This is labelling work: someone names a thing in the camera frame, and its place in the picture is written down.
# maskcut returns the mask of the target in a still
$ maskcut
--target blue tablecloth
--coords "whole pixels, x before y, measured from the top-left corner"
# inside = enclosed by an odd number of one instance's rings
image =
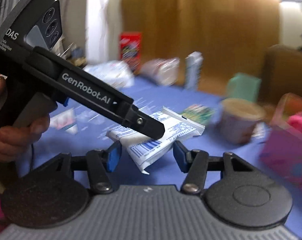
[[[294,197],[294,207],[288,217],[286,226],[295,234],[302,237],[302,193],[273,174],[259,162],[258,154],[262,150],[265,139],[253,139],[251,143],[239,147],[226,142],[219,135],[214,124],[218,121],[221,111],[219,106],[219,102],[221,101],[220,97],[201,92],[186,91],[175,86],[157,87],[139,77],[135,78],[135,85],[132,88],[123,89],[123,92],[135,99],[136,106],[139,108],[148,106],[152,112],[159,111],[162,106],[166,106],[179,113],[192,104],[202,104],[215,108],[217,114],[213,117],[213,124],[206,127],[202,136],[192,138],[184,142],[184,145],[189,149],[205,150],[209,152],[210,155],[215,156],[222,156],[226,151],[234,152],[284,184]],[[34,167],[41,165],[61,152],[71,152],[74,156],[85,155],[85,153],[90,150],[106,149],[112,144],[112,141],[105,137],[105,133],[117,124],[100,115],[97,116],[97,114],[73,100],[70,100],[67,108],[59,106],[51,116],[55,116],[70,108],[74,108],[79,132],[76,135],[72,135],[63,130],[49,128],[48,132],[43,134],[41,140],[34,145]],[[17,161],[17,169],[20,176],[29,172],[30,159],[31,153],[28,153]],[[110,174],[110,177],[119,184],[175,184],[180,188],[186,176],[179,170],[172,151],[169,151],[161,159],[148,167],[146,171],[148,171],[150,175],[141,174],[128,154],[123,153],[116,171]],[[219,172],[209,172],[205,187],[210,186],[219,180],[219,178]],[[75,172],[75,179],[88,187],[88,178],[85,172]]]

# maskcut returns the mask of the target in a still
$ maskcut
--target black circular disc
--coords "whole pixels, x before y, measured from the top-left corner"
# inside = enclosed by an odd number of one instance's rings
[[[214,183],[204,195],[217,216],[241,228],[283,223],[293,205],[285,187],[260,172],[238,172]]]
[[[88,191],[77,181],[59,172],[38,173],[5,190],[1,209],[21,227],[51,228],[76,218],[88,200]]]

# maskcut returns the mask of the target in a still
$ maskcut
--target black cable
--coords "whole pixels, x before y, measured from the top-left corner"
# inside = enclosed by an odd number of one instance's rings
[[[34,166],[34,146],[33,144],[31,144],[31,160],[30,160],[29,172],[33,170],[33,166]]]

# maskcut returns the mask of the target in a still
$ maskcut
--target purple box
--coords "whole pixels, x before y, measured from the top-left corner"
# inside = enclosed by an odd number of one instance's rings
[[[302,98],[285,95],[271,122],[272,131],[260,159],[269,168],[302,190],[302,133],[286,123],[293,112],[302,111]]]

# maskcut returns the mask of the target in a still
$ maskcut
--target blue barcode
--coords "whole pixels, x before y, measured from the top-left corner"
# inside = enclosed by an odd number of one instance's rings
[[[160,144],[161,142],[159,141],[147,141],[141,144],[133,145],[130,147],[130,149],[136,156],[141,157]]]

